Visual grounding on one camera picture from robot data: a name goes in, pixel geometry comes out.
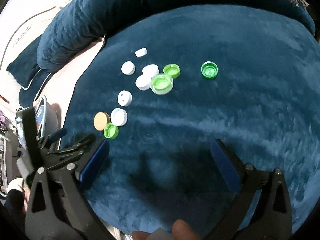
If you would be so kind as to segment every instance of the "human hand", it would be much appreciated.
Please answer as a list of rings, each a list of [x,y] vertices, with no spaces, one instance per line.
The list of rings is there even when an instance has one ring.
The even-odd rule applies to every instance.
[[[133,240],[146,240],[150,233],[134,231],[132,232]],[[177,220],[172,226],[172,235],[175,240],[200,240],[191,227],[183,220]]]

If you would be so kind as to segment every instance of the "light green bottle cap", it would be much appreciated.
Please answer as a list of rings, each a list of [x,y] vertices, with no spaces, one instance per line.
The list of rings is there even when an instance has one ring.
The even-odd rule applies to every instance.
[[[155,76],[150,83],[150,88],[157,95],[164,95],[169,93],[173,88],[172,76],[161,73]]]
[[[119,128],[113,123],[108,123],[103,130],[103,134],[108,139],[114,139],[118,136]]]
[[[163,72],[172,78],[177,78],[180,75],[180,68],[177,64],[169,64],[163,68]]]
[[[202,64],[201,73],[205,78],[215,78],[218,74],[218,66],[211,61],[207,61]]]

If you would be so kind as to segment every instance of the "blue gripper pad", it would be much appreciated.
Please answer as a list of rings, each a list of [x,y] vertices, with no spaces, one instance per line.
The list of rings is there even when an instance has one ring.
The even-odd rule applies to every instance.
[[[94,153],[88,160],[85,167],[79,174],[79,190],[84,191],[91,187],[94,179],[98,175],[99,171],[103,167],[103,164],[109,156],[109,143],[107,140],[103,140],[101,144],[92,149]]]
[[[236,154],[229,152],[219,139],[210,142],[210,152],[229,190],[240,192],[242,179],[245,176],[244,165],[241,160]]]

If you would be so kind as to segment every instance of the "metal screw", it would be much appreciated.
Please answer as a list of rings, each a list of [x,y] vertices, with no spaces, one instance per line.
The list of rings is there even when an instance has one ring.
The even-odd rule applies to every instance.
[[[44,173],[44,167],[40,167],[37,172],[38,172],[39,174]]]
[[[247,164],[245,165],[245,168],[246,168],[246,170],[248,170],[248,171],[253,171],[254,166],[253,166],[252,164],[250,164],[250,163],[247,163]]]
[[[281,169],[279,169],[279,168],[275,168],[275,173],[278,174],[278,175],[281,175],[281,174],[282,174],[282,171],[281,171]]]
[[[75,168],[75,164],[74,163],[69,163],[68,165],[67,165],[67,170],[69,170],[69,171],[71,171],[71,170],[73,170],[74,168]]]

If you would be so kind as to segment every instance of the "bottle cap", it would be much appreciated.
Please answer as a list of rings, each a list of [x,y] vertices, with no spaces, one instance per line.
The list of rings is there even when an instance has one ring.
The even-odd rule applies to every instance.
[[[111,122],[115,126],[123,126],[128,120],[127,112],[121,108],[115,108],[111,112]]]
[[[180,75],[180,68],[177,64],[169,64],[163,68],[163,72],[172,78],[177,78]]]
[[[136,67],[131,61],[126,61],[125,63],[123,63],[121,67],[121,72],[127,76],[132,75],[135,70],[136,70]]]
[[[105,112],[99,112],[93,119],[93,125],[98,131],[102,131],[110,122],[110,116]]]
[[[147,75],[141,75],[136,80],[136,86],[140,90],[147,90],[150,87],[151,77]]]
[[[218,66],[211,61],[207,61],[202,64],[201,73],[205,78],[215,78],[218,74]]]
[[[150,87],[157,95],[167,94],[173,88],[172,76],[161,73],[151,80]]]
[[[146,55],[148,52],[147,52],[147,49],[146,48],[142,48],[142,49],[138,49],[135,54],[137,57],[142,57],[144,55]]]
[[[121,106],[128,106],[132,102],[132,94],[129,91],[122,90],[118,95],[118,103]]]
[[[108,139],[114,139],[119,134],[119,128],[117,126],[115,126],[113,123],[110,122],[104,128],[103,134]]]
[[[146,76],[154,78],[159,74],[159,68],[156,64],[147,65],[142,69],[142,73]]]

